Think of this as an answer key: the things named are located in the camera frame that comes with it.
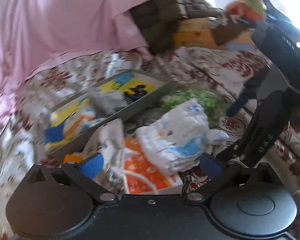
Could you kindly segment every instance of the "gray tray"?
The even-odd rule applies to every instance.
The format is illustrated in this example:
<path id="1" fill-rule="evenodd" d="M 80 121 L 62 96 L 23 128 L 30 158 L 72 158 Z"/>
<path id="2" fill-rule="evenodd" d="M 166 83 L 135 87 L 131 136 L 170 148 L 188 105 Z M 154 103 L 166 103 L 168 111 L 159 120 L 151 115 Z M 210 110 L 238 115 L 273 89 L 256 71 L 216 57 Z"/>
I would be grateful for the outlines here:
<path id="1" fill-rule="evenodd" d="M 120 111 L 116 112 L 115 114 L 109 116 L 106 120 L 104 120 L 101 123 L 97 124 L 96 126 L 90 128 L 86 132 L 80 134 L 78 137 L 76 137 L 69 143 L 52 151 L 51 154 L 54 158 L 58 159 L 59 161 L 63 161 L 63 158 L 66 154 L 71 154 L 73 152 L 81 151 L 85 147 L 87 142 L 89 141 L 92 134 L 100 126 L 102 126 L 114 119 L 117 119 L 117 118 L 122 119 L 122 121 L 124 122 L 124 121 L 128 120 L 129 118 L 131 118 L 132 116 L 134 116 L 135 114 L 145 110 L 146 108 L 153 106 L 156 102 L 158 102 L 160 100 L 161 97 L 163 97 L 164 95 L 167 95 L 172 90 L 172 82 L 171 81 L 166 81 L 166 79 L 164 79 L 161 76 L 152 75 L 152 74 L 149 74 L 149 73 L 146 73 L 143 71 L 139 71 L 139 70 L 127 70 L 127 71 L 121 72 L 119 74 L 116 74 L 110 78 L 103 80 L 102 82 L 99 82 L 98 84 L 95 85 L 95 87 L 99 87 L 99 86 L 115 79 L 116 77 L 118 77 L 122 74 L 125 74 L 125 73 L 132 73 L 138 79 L 143 80 L 152 85 L 155 85 L 157 87 L 157 89 L 151 91 L 146 96 L 140 98 L 139 100 L 133 102 L 132 104 L 121 109 Z M 61 108 L 65 104 L 70 103 L 74 99 L 76 99 L 86 93 L 88 93 L 88 90 L 84 90 L 80 93 L 75 94 L 74 96 L 68 98 L 67 100 L 63 101 L 59 105 L 55 106 L 51 111 L 56 111 L 57 109 Z"/>

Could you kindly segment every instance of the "floral bedspread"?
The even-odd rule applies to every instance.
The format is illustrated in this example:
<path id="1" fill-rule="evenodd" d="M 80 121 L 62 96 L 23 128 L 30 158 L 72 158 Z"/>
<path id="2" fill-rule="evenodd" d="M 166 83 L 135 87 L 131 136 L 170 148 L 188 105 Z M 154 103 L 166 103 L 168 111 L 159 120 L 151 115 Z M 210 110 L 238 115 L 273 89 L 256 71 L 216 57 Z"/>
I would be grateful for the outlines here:
<path id="1" fill-rule="evenodd" d="M 99 52 L 36 74 L 18 93 L 17 111 L 6 125 L 0 124 L 0 239 L 12 234 L 5 206 L 30 167 L 36 162 L 59 165 L 44 151 L 43 130 L 47 125 L 44 117 L 53 106 L 126 69 L 141 69 L 165 75 L 179 84 L 196 83 L 216 89 L 231 104 L 243 83 L 266 63 L 259 53 L 181 47 L 157 55 L 151 62 L 143 62 L 141 55 L 134 52 Z M 242 136 L 250 119 L 243 109 L 235 117 L 220 119 L 219 128 L 229 134 L 229 144 Z M 300 158 L 282 140 L 285 138 L 275 142 L 262 161 L 270 163 L 293 193 L 300 189 Z M 209 180 L 197 167 L 182 173 L 181 177 L 184 192 Z"/>

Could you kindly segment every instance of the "folded white cloth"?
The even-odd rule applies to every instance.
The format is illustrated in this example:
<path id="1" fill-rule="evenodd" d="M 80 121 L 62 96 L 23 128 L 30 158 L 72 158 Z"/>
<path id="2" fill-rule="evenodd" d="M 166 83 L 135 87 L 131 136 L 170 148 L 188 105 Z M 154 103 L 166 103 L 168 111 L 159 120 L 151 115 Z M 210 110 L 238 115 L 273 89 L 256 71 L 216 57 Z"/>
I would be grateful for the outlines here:
<path id="1" fill-rule="evenodd" d="M 228 139 L 220 130 L 210 130 L 208 117 L 193 98 L 173 108 L 150 126 L 137 129 L 147 159 L 164 174 L 186 171 L 199 164 L 202 152 Z"/>

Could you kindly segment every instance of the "gray cloth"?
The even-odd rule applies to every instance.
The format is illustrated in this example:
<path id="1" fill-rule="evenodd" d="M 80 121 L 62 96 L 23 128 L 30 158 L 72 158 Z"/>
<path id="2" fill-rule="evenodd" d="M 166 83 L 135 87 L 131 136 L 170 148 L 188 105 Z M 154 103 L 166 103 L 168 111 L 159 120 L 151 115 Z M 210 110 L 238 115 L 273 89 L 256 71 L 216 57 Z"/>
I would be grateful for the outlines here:
<path id="1" fill-rule="evenodd" d="M 150 0 L 130 12 L 153 54 L 173 48 L 179 20 L 220 14 L 205 0 Z"/>

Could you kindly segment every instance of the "pink blanket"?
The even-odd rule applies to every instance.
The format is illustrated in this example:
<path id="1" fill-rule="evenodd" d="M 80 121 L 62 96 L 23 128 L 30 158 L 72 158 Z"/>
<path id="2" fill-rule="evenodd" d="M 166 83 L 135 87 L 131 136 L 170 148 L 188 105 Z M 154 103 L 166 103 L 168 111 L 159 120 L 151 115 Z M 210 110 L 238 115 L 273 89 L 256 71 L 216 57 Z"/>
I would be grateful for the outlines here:
<path id="1" fill-rule="evenodd" d="M 39 71 L 106 49 L 147 46 L 130 8 L 147 0 L 0 0 L 0 118 Z"/>

